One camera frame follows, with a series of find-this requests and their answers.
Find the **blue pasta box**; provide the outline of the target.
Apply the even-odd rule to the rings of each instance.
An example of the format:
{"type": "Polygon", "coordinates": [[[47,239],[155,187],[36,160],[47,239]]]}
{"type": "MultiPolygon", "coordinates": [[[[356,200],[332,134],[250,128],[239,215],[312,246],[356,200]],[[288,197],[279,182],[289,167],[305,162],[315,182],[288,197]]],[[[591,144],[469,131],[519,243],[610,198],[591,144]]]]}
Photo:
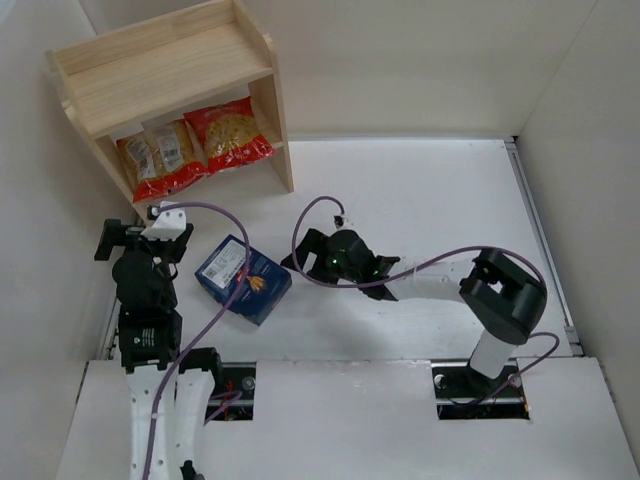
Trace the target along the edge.
{"type": "Polygon", "coordinates": [[[243,275],[246,246],[228,235],[196,270],[195,277],[220,305],[238,292],[228,310],[260,326],[292,285],[291,274],[255,248],[249,249],[249,267],[243,275]]]}

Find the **red pasta bag label side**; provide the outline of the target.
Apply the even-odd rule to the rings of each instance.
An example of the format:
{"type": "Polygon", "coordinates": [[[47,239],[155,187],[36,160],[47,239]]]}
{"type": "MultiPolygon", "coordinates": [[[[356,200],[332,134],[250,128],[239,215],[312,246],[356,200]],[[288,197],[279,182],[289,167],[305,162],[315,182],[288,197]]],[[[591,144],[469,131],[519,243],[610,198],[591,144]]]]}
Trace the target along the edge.
{"type": "Polygon", "coordinates": [[[207,174],[184,119],[118,139],[116,147],[133,190],[133,203],[173,195],[207,174]]]}

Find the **red pasta bag front side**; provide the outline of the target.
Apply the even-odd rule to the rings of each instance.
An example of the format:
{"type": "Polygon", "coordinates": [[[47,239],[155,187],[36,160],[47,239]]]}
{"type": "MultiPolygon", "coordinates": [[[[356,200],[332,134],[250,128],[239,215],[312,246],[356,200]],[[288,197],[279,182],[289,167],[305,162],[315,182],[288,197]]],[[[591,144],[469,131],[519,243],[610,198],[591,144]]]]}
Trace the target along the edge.
{"type": "Polygon", "coordinates": [[[183,116],[201,145],[210,175],[275,154],[275,148],[258,128],[250,97],[193,110],[183,116]]]}

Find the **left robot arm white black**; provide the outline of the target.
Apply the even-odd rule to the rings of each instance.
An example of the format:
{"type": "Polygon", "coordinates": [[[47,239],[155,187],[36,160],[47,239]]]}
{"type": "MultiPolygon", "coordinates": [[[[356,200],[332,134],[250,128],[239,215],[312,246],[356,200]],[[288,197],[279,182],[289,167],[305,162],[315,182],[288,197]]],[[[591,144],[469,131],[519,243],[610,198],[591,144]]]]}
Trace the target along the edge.
{"type": "Polygon", "coordinates": [[[209,399],[221,373],[213,348],[181,352],[183,319],[177,310],[175,266],[193,231],[171,239],[151,229],[108,219],[94,255],[109,260],[116,284],[118,345],[129,389],[132,479],[201,479],[197,451],[209,399]]]}

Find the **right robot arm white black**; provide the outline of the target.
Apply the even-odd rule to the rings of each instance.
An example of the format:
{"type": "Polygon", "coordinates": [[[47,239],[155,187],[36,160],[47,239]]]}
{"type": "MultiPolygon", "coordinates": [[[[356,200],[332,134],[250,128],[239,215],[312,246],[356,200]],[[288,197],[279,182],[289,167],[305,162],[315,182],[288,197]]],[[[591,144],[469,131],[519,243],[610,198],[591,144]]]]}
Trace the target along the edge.
{"type": "Polygon", "coordinates": [[[527,343],[547,304],[547,286],[535,268],[524,270],[524,258],[497,247],[477,247],[472,259],[454,252],[411,264],[398,256],[375,254],[352,229],[325,235],[310,229],[284,257],[282,267],[301,271],[315,257],[306,276],[340,287],[353,284],[371,299],[399,302],[425,299],[466,305],[484,330],[465,368],[477,396],[499,389],[514,350],[527,343]]]}

